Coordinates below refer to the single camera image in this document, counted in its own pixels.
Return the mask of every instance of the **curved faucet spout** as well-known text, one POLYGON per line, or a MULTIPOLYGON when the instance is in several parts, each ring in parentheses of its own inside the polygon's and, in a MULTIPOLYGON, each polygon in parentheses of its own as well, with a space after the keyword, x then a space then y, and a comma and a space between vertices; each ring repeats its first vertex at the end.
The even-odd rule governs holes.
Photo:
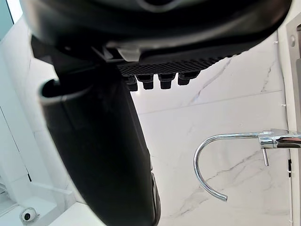
POLYGON ((208 144, 215 140, 226 140, 226 139, 250 139, 258 138, 262 149, 263 158, 265 165, 269 165, 268 156, 266 149, 274 148, 301 148, 301 133, 288 131, 285 129, 271 129, 269 131, 259 132, 259 133, 232 133, 232 134, 220 134, 209 137, 206 139, 196 150, 193 158, 193 167, 203 188, 208 191, 215 198, 222 201, 227 201, 228 197, 225 194, 219 193, 213 188, 211 188, 201 175, 199 170, 198 160, 199 156, 208 144))
POLYGON ((201 172, 199 170, 199 165, 198 165, 198 160, 199 160, 199 156, 202 152, 202 150, 204 149, 204 147, 206 147, 208 144, 210 144, 213 141, 216 140, 226 140, 226 139, 248 139, 248 138, 258 138, 259 135, 263 135, 265 134, 263 133, 233 133, 233 134, 220 134, 220 135, 215 135, 212 137, 209 137, 208 139, 206 139, 196 150, 195 154, 194 154, 194 158, 193 158, 193 166, 194 166, 194 171, 197 175, 198 180, 200 181, 201 185, 203 186, 203 188, 208 191, 211 195, 213 195, 215 198, 218 198, 224 202, 227 201, 228 197, 225 194, 219 193, 218 191, 214 190, 213 188, 211 188, 206 181, 204 180, 204 178, 201 175, 201 172))

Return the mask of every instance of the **white wall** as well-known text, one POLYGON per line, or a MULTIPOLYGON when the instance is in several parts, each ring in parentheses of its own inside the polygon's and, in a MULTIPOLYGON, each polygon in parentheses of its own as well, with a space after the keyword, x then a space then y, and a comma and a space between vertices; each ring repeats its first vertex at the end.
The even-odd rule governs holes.
POLYGON ((74 204, 75 197, 73 194, 64 194, 56 190, 58 188, 72 191, 72 188, 69 189, 71 181, 49 137, 40 112, 36 98, 39 80, 34 79, 32 84, 34 87, 27 89, 29 94, 22 89, 24 83, 30 84, 31 79, 28 78, 32 72, 30 69, 34 68, 34 73, 47 70, 43 68, 43 64, 39 68, 40 61, 32 58, 30 62, 28 57, 32 58, 29 34, 21 20, 0 43, 0 105, 24 164, 32 180, 36 182, 31 184, 32 190, 40 197, 48 197, 49 201, 55 198, 55 203, 63 212, 74 204))
MULTIPOLYGON (((300 120, 300 116, 296 115, 296 107, 298 107, 298 99, 295 95, 294 88, 297 86, 293 84, 292 69, 291 69, 291 59, 289 54, 289 40, 286 33, 286 25, 290 22, 296 15, 301 12, 301 0, 293 0, 290 12, 286 17, 283 24, 278 29, 278 39, 279 39, 279 54, 280 63, 282 68, 282 73, 284 76, 285 83, 285 99, 286 99, 286 109, 287 109, 287 123, 288 128, 292 131, 297 131, 297 121, 300 120)), ((293 224, 301 224, 301 204, 300 204, 300 163, 301 155, 300 151, 297 149, 291 149, 291 159, 292 159, 292 193, 293 193, 293 224)))

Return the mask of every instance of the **faucet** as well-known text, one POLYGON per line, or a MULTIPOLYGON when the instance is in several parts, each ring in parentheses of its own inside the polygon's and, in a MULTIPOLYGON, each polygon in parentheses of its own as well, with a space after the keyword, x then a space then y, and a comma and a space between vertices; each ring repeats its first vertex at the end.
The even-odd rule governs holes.
POLYGON ((198 160, 202 150, 213 141, 225 140, 225 139, 252 139, 258 138, 263 153, 263 159, 265 166, 269 166, 268 156, 266 149, 275 148, 301 148, 301 133, 288 131, 285 129, 271 129, 264 132, 255 133, 232 133, 232 134, 220 134, 207 138, 201 145, 197 148, 194 158, 193 166, 194 171, 198 180, 200 181, 202 187, 208 191, 215 198, 222 201, 227 201, 228 197, 225 194, 219 193, 218 191, 211 188, 201 175, 198 160))

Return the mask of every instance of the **security camera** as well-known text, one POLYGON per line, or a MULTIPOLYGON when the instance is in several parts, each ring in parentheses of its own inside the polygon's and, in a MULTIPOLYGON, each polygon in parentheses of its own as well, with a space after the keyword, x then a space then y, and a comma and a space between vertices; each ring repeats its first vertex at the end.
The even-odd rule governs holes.
POLYGON ((32 207, 28 207, 20 213, 20 219, 21 219, 22 223, 25 225, 28 223, 32 223, 37 218, 38 218, 38 214, 37 214, 36 210, 32 207))

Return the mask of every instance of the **chrome faucet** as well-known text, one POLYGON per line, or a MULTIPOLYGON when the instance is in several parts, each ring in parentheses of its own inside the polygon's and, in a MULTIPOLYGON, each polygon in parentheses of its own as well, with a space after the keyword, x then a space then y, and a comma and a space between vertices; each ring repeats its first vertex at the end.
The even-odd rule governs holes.
POLYGON ((218 191, 211 188, 206 181, 203 179, 201 172, 199 170, 198 160, 199 156, 205 146, 216 140, 225 139, 250 139, 258 138, 259 143, 263 153, 263 159, 266 166, 269 166, 268 156, 266 149, 274 148, 301 148, 301 133, 288 131, 285 129, 271 129, 264 132, 255 133, 233 133, 233 134, 220 134, 207 138, 201 145, 197 148, 194 158, 193 166, 194 171, 198 180, 200 181, 203 188, 208 191, 215 198, 222 201, 227 201, 228 197, 225 194, 219 193, 218 191))

